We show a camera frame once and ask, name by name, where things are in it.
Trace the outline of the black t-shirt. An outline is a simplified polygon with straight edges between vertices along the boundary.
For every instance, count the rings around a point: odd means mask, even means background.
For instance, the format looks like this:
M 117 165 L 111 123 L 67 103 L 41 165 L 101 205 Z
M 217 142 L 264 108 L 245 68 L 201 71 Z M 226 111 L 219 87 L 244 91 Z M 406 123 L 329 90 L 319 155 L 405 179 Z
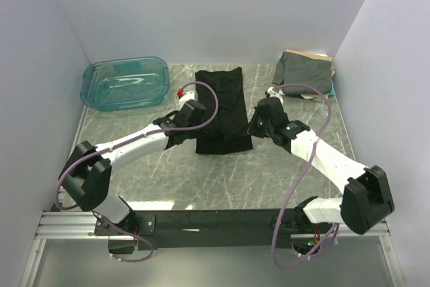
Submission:
M 209 85 L 219 104 L 216 117 L 196 139 L 196 153 L 227 155 L 251 150 L 253 143 L 248 134 L 242 68 L 213 72 L 200 70 L 195 74 L 195 80 Z

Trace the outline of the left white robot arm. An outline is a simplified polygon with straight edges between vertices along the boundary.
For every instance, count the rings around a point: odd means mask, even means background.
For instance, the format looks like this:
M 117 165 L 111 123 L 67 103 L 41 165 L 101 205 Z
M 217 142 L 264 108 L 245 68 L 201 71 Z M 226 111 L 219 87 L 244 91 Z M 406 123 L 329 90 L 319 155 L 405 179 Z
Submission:
M 137 215 L 121 197 L 110 192 L 113 173 L 153 153 L 160 153 L 193 138 L 206 108 L 194 99 L 142 130 L 99 145 L 78 144 L 58 183 L 83 211 L 94 211 L 99 222 L 125 235 L 138 228 Z

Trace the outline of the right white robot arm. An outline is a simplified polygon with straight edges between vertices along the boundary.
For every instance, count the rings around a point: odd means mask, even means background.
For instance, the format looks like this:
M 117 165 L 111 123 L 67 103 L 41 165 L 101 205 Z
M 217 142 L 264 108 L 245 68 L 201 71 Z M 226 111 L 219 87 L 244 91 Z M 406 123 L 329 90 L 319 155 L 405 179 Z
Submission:
M 309 233 L 320 223 L 345 224 L 363 235 L 395 210 L 386 172 L 350 159 L 299 120 L 291 121 L 281 101 L 266 97 L 255 106 L 249 133 L 270 138 L 290 154 L 309 162 L 341 192 L 340 198 L 311 197 L 295 208 L 295 225 Z

